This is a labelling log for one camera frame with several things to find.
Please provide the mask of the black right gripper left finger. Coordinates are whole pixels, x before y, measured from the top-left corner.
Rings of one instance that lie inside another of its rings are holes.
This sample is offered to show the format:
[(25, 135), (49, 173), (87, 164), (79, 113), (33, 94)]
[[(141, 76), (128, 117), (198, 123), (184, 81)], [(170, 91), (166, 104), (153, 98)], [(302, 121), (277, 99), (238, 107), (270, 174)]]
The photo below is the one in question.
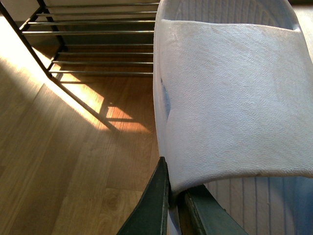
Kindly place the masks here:
[(167, 234), (169, 187), (167, 163), (164, 157), (160, 157), (138, 204), (122, 225), (118, 234)]

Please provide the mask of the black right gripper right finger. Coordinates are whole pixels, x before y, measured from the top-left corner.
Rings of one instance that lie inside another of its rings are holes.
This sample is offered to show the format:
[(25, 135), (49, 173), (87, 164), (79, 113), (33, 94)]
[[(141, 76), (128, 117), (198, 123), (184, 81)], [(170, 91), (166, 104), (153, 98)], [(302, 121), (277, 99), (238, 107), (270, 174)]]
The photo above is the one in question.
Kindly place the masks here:
[(246, 235), (204, 185), (182, 192), (183, 235)]

